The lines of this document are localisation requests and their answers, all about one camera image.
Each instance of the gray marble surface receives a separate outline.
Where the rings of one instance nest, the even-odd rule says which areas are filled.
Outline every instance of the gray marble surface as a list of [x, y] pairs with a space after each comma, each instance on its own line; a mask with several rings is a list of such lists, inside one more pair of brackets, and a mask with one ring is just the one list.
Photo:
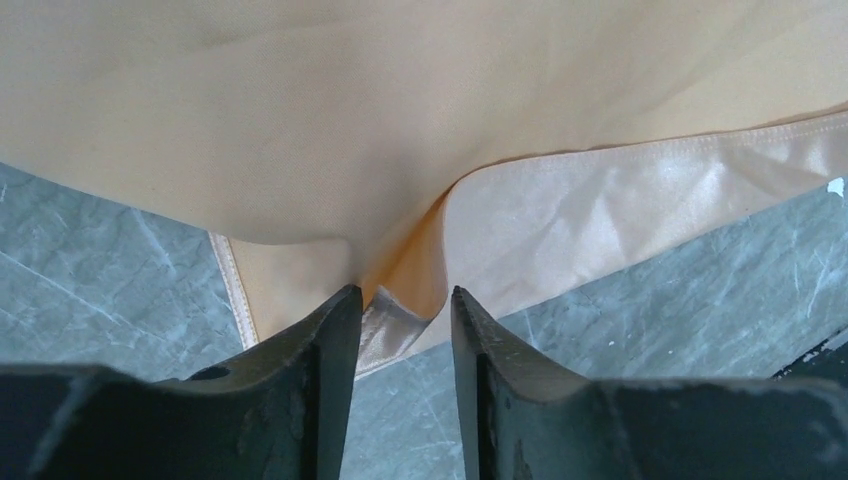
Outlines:
[[0, 164], [0, 362], [161, 380], [240, 350], [205, 232]]
[[[820, 189], [501, 321], [590, 377], [765, 377], [848, 325], [846, 239]], [[204, 232], [0, 165], [0, 362], [161, 379], [239, 350]], [[464, 478], [453, 375], [441, 345], [359, 380], [342, 478]]]

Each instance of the cloth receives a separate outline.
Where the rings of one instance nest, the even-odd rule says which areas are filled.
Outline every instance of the cloth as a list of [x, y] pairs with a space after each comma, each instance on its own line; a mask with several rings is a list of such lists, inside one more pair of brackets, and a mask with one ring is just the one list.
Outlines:
[[[10, 162], [228, 237], [215, 242], [229, 247], [219, 259], [232, 260], [225, 275], [239, 280], [257, 340], [351, 280], [427, 324], [414, 343], [395, 342], [406, 353], [365, 348], [361, 372], [447, 338], [428, 320], [449, 283], [466, 278], [452, 276], [456, 262], [482, 257], [468, 278], [505, 279], [482, 295], [464, 285], [502, 314], [846, 171], [840, 155], [802, 140], [760, 156], [722, 146], [708, 158], [656, 154], [680, 142], [667, 140], [644, 154], [654, 163], [628, 156], [641, 146], [600, 153], [839, 110], [848, 100], [839, 0], [0, 8]], [[507, 199], [534, 208], [506, 209]], [[552, 205], [565, 213], [546, 217]], [[517, 218], [528, 216], [552, 223], [526, 236]], [[585, 245], [592, 255], [575, 256]], [[563, 256], [578, 263], [539, 274]]]

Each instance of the wrinkled fabric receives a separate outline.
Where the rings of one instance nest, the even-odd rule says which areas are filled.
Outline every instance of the wrinkled fabric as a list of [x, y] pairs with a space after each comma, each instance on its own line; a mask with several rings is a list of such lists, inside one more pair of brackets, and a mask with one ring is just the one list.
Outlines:
[[[560, 178], [535, 157], [591, 163], [596, 157], [553, 154], [785, 123], [848, 100], [848, 4], [838, 0], [45, 0], [0, 8], [0, 146], [10, 163], [229, 237], [221, 251], [231, 256], [219, 259], [232, 264], [228, 275], [239, 282], [230, 286], [240, 283], [258, 340], [352, 280], [370, 296], [385, 288], [425, 321], [435, 317], [457, 261], [445, 250], [454, 242], [442, 220], [466, 202], [462, 185], [486, 192], [472, 202], [486, 218], [503, 199], [557, 201], [560, 184], [495, 182], [494, 172], [518, 165]], [[644, 162], [615, 158], [593, 173], [603, 181], [584, 182], [578, 197], [595, 201], [575, 204], [585, 210], [566, 217], [576, 224], [555, 223], [511, 247], [520, 254], [468, 240], [487, 259], [535, 261], [546, 257], [538, 249], [570, 251], [570, 229], [615, 210], [609, 198], [640, 199], [621, 207], [626, 215], [606, 215], [618, 223], [578, 235], [615, 261], [581, 255], [588, 263], [572, 265], [572, 280], [556, 288], [501, 285], [506, 310], [668, 248], [716, 218], [732, 220], [744, 208], [713, 212], [724, 194], [736, 195], [730, 185], [755, 185], [777, 201], [822, 173], [802, 170], [784, 188], [783, 177], [751, 170], [758, 157], [718, 161], [728, 170], [722, 194], [706, 197], [718, 203], [696, 202], [711, 206], [675, 235], [645, 240], [627, 222], [665, 225], [672, 209], [656, 205], [680, 199], [661, 174], [700, 177], [670, 173], [676, 161], [630, 169]], [[571, 185], [572, 174], [562, 174]], [[634, 190], [621, 193], [622, 185]], [[479, 238], [472, 226], [515, 235], [464, 225], [469, 239]], [[528, 294], [536, 289], [544, 295]], [[416, 345], [446, 338], [435, 325]]]

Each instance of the fabric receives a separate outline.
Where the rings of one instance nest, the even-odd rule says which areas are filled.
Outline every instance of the fabric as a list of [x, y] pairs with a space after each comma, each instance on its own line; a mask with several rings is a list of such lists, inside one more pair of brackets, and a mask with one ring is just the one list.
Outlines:
[[[838, 109], [848, 100], [848, 4], [838, 0], [0, 8], [0, 145], [11, 163], [230, 237], [230, 275], [259, 340], [341, 282], [372, 295], [382, 286], [426, 322], [444, 304], [454, 262], [482, 256], [489, 263], [474, 275], [535, 278], [534, 261], [596, 246], [546, 278], [551, 287], [471, 289], [495, 313], [520, 308], [845, 171], [833, 158], [811, 163], [814, 149], [796, 157], [804, 148], [785, 142], [788, 152], [762, 158], [719, 148], [709, 175], [704, 157], [680, 152], [651, 163], [625, 148], [599, 161], [605, 170], [589, 165], [599, 153], [558, 154]], [[581, 172], [592, 180], [574, 180]], [[706, 181], [709, 194], [695, 188]], [[680, 185], [700, 193], [681, 197]], [[525, 238], [515, 230], [524, 223], [502, 216], [503, 201], [522, 198], [536, 209], [510, 210], [519, 216], [544, 217], [551, 205], [579, 214]], [[475, 205], [457, 220], [473, 241], [451, 233], [460, 204]], [[642, 230], [667, 224], [676, 227]], [[466, 241], [470, 256], [456, 260], [449, 250]], [[438, 325], [418, 342], [446, 339]], [[398, 352], [381, 355], [385, 364]]]

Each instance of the white speck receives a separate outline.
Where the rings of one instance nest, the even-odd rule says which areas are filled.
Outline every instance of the white speck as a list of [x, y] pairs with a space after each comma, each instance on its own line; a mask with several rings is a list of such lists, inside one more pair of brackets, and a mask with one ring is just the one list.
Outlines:
[[827, 184], [827, 193], [835, 193], [842, 198], [845, 198], [845, 179], [842, 177], [834, 178]]

